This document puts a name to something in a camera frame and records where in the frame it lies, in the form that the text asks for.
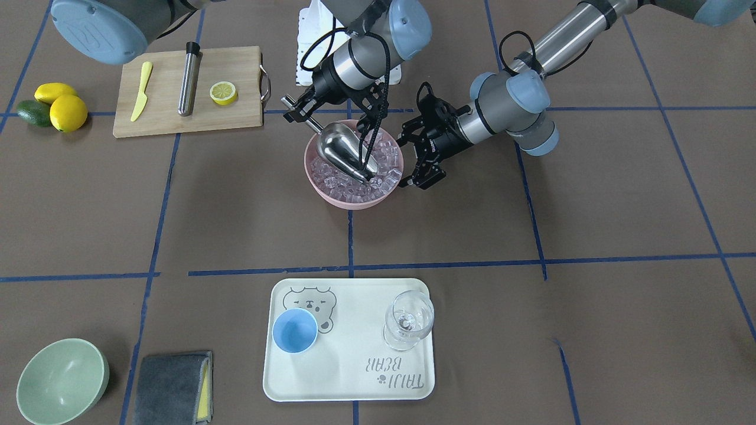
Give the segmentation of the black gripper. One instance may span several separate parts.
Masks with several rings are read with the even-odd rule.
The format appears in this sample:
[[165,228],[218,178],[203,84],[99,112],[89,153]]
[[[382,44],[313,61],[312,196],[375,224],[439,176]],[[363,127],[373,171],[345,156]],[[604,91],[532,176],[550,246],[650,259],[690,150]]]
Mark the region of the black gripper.
[[288,94],[281,97],[281,103],[285,107],[283,117],[289,123],[306,123],[320,108],[313,111],[314,99],[321,100],[322,106],[341,105],[350,100],[363,113],[357,121],[357,129],[365,133],[381,127],[383,119],[388,115],[389,89],[389,84],[383,80],[374,81],[363,89],[352,89],[335,76],[313,74],[310,86],[297,99]]
[[418,102],[421,118],[402,124],[397,145],[413,143],[416,164],[413,172],[399,181],[399,188],[413,186],[426,190],[446,177],[442,161],[472,148],[461,129],[459,118],[471,112],[470,106],[455,108],[439,97],[423,97]]

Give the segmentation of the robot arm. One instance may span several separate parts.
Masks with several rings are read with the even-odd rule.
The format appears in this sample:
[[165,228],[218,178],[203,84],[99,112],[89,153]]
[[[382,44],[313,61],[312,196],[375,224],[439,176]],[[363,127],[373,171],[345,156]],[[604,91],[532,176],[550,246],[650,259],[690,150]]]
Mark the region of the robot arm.
[[[432,35],[431,21],[418,1],[323,1],[330,16],[323,32],[305,49],[311,84],[285,115],[302,123],[325,104],[345,102],[365,116],[388,112],[389,70],[413,59]],[[270,41],[294,60],[298,16],[295,1],[54,1],[56,30],[77,51],[102,64],[121,66],[145,54],[189,18],[211,9],[204,30],[219,43]],[[316,53],[330,36],[346,41]]]
[[478,143],[506,133],[531,156],[556,148],[559,130],[546,108],[550,95],[546,78],[574,64],[601,33],[620,17],[646,6],[646,1],[580,1],[539,40],[527,40],[529,48],[507,60],[497,52],[503,69],[483,73],[471,83],[470,102],[456,108],[433,92],[424,81],[416,94],[419,116],[402,125],[400,146],[411,143],[416,156],[412,172],[400,187],[423,190],[445,178],[442,161]]

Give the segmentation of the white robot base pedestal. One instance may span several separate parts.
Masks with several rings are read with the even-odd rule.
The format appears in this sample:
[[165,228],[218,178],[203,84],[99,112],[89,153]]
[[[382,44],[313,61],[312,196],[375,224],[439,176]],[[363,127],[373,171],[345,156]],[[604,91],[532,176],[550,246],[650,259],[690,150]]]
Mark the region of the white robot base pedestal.
[[352,89],[363,89],[386,75],[400,82],[400,65],[410,28],[405,1],[311,1],[299,12],[295,84],[310,86],[313,69],[332,59],[338,77]]

